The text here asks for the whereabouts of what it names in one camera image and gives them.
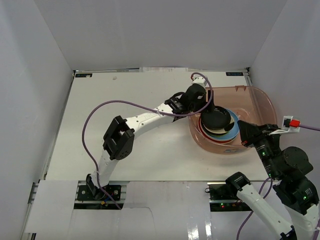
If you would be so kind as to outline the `light blue plastic plate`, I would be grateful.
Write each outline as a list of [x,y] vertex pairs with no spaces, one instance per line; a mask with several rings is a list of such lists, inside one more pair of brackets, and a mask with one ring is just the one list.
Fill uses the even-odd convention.
[[214,133],[214,134],[224,134],[224,133],[231,133],[232,137],[234,137],[236,134],[239,134],[239,127],[237,125],[237,122],[239,120],[239,118],[235,115],[234,112],[232,112],[231,110],[227,109],[228,112],[230,113],[231,116],[231,123],[224,129],[220,129],[220,130],[209,130],[207,129],[204,125],[203,130],[208,134],[208,133]]

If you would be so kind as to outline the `red teal floral plate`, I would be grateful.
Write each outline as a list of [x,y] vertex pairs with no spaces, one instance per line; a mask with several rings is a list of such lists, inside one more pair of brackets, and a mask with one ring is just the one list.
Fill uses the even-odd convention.
[[207,139],[213,143],[216,143],[216,144],[223,144],[223,145],[229,144],[229,143],[233,142],[236,139],[236,137],[238,136],[238,134],[236,134],[234,137],[232,137],[230,139],[223,140],[223,139],[221,139],[221,137],[213,137],[213,136],[207,134],[204,131],[203,124],[202,124],[202,121],[200,118],[198,118],[197,125],[198,125],[199,132],[202,134],[202,136],[205,139]]

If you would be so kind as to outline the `lime green plate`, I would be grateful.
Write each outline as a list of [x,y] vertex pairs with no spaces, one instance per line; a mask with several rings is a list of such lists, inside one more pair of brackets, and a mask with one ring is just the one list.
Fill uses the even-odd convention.
[[217,139],[221,141],[226,141],[232,138],[232,134],[230,132],[226,132],[224,134],[214,134],[212,132],[206,134],[209,138]]

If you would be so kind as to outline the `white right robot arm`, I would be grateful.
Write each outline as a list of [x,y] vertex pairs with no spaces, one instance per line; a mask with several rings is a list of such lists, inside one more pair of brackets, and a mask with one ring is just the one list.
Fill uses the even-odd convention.
[[276,240],[317,240],[320,236],[320,198],[316,186],[307,178],[314,168],[302,149],[280,148],[280,136],[298,133],[302,127],[293,116],[283,118],[282,127],[276,124],[256,125],[237,122],[241,143],[255,148],[268,177],[276,181],[272,188],[290,215],[283,219],[255,190],[250,180],[236,172],[225,180],[226,195],[240,199],[274,234]]

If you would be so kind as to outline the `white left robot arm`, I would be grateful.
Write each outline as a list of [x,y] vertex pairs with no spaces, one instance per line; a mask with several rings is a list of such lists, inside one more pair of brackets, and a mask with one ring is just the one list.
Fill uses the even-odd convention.
[[103,136],[100,160],[94,161],[95,171],[86,177],[90,196],[101,200],[109,195],[106,186],[111,175],[116,165],[132,152],[135,139],[161,125],[203,112],[212,103],[213,93],[212,88],[206,90],[202,84],[194,83],[185,92],[174,94],[158,107],[147,108],[145,113],[113,118]]

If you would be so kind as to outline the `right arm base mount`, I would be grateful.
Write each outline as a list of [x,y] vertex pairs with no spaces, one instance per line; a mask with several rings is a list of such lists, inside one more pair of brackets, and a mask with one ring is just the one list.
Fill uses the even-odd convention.
[[244,211],[242,201],[232,195],[226,184],[209,184],[204,189],[209,195],[211,212],[241,212]]

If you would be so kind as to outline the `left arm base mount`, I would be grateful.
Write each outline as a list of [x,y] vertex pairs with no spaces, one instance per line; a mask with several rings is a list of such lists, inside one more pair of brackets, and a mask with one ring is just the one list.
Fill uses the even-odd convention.
[[121,210],[126,197],[126,186],[112,183],[103,188],[103,191],[89,181],[80,181],[74,201],[75,210]]

